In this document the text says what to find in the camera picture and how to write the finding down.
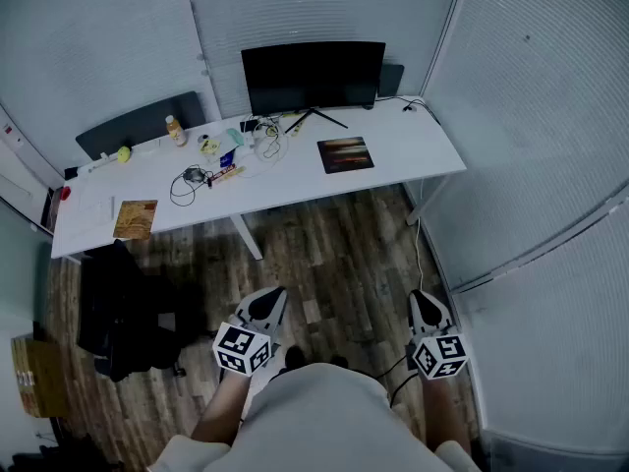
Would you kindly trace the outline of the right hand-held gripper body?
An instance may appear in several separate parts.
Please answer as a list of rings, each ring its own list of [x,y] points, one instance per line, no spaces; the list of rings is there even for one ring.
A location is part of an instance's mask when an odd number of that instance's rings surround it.
[[[468,353],[449,310],[427,292],[414,289],[408,297],[411,341],[407,365],[426,380],[456,376],[467,364]]]

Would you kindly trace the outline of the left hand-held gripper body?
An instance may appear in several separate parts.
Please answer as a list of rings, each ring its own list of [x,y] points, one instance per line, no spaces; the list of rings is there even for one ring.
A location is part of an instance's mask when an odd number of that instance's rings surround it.
[[[286,304],[287,291],[282,286],[262,288],[246,296],[214,337],[217,365],[246,377],[264,366],[279,347],[275,339]]]

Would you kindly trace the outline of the dark streaked mouse pad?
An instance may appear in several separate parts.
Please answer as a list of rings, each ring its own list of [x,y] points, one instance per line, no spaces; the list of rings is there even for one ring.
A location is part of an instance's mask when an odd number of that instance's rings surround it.
[[[319,141],[317,147],[326,174],[374,168],[362,137]]]

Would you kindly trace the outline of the person's left forearm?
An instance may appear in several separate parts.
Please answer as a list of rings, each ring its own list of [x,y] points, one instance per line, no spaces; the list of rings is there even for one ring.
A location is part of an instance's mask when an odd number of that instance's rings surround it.
[[[192,431],[191,439],[232,445],[241,425],[251,382],[250,377],[227,371]]]

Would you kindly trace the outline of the person's right forearm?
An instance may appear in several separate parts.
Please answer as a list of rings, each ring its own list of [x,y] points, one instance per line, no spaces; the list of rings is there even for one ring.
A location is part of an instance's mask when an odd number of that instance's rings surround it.
[[[467,425],[448,380],[422,380],[422,389],[428,448],[435,451],[441,444],[454,441],[470,454]]]

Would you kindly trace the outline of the brown patterned booklet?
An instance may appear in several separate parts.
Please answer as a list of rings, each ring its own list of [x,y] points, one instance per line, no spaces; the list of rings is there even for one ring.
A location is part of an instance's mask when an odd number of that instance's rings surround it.
[[[147,240],[150,237],[156,207],[157,200],[122,201],[113,237]]]

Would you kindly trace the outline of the person's white shirt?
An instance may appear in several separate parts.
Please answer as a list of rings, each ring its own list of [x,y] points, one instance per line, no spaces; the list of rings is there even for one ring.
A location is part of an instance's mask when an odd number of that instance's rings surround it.
[[[232,445],[177,435],[148,472],[481,472],[454,441],[432,451],[373,378],[314,363],[272,379],[244,407]]]

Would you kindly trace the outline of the black office chair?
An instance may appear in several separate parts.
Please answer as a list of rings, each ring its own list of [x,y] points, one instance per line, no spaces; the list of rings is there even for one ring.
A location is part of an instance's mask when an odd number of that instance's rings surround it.
[[[182,378],[182,350],[215,335],[197,285],[145,273],[119,239],[86,251],[77,345],[111,382],[151,369]]]

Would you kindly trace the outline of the red snack bar packet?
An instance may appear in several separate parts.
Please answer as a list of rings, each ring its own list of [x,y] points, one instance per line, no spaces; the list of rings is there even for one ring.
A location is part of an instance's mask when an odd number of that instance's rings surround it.
[[[217,173],[212,173],[208,179],[208,186],[212,187],[215,182],[225,179],[230,173],[236,169],[235,164],[231,164],[225,168],[222,168]]]

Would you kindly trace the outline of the white keypad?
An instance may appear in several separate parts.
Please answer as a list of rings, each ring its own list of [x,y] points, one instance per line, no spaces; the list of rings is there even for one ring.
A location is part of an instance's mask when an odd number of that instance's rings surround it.
[[[92,230],[113,220],[115,198],[113,196],[100,199],[81,197],[77,206],[77,224],[79,232]]]

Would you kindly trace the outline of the cardboard box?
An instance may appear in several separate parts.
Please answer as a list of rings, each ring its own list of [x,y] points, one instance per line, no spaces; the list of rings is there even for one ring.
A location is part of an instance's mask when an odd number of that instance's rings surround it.
[[[69,406],[60,349],[30,337],[11,339],[18,390],[25,412],[35,418],[65,418]]]

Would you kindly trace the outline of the orange juice bottle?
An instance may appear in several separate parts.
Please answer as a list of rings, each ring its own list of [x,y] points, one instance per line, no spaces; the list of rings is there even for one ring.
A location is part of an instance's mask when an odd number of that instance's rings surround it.
[[[175,145],[177,147],[183,147],[188,139],[180,122],[173,115],[168,115],[165,118],[165,122],[167,132]]]

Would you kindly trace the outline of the small white gadget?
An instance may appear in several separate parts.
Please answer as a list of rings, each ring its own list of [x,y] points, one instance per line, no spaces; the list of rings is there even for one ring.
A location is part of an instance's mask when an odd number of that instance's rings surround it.
[[[110,162],[116,161],[117,159],[118,159],[117,153],[106,154],[105,152],[103,152],[101,154],[101,157],[98,160],[95,160],[93,163],[89,165],[87,172],[91,173],[93,170],[99,167],[102,167]]]

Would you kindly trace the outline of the black monitor stand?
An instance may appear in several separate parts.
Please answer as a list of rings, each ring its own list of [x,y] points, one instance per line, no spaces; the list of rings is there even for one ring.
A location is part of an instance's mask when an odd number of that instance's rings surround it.
[[[315,109],[315,108],[310,108],[308,110],[306,110],[301,116],[300,118],[294,122],[290,127],[288,127],[286,130],[284,130],[285,133],[290,133],[292,130],[294,130],[297,126],[299,126],[301,123],[303,123],[308,117],[310,117],[311,115],[316,115],[319,116],[333,124],[336,124],[344,129],[349,129],[349,127],[339,121],[337,121],[336,119],[324,114],[323,112]]]

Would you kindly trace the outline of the dark grey desk partition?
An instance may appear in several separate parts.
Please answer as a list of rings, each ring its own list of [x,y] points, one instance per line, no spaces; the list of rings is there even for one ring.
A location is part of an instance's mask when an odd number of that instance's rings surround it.
[[[166,117],[173,116],[187,130],[206,123],[195,91],[156,101],[102,123],[76,137],[77,144],[92,159],[110,155],[121,147],[132,148],[165,136]]]

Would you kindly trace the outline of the black curved monitor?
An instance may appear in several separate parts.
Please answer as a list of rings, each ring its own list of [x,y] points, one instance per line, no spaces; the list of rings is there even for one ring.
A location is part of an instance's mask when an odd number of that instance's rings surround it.
[[[241,52],[255,115],[311,108],[372,105],[385,52],[383,42],[319,41]]]

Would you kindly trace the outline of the grey wired mouse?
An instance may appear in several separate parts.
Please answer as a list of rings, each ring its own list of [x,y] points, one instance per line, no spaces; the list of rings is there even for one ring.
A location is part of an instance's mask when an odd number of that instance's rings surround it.
[[[199,189],[212,188],[214,174],[198,164],[187,167],[171,182],[169,188],[170,202],[176,207],[191,206]]]

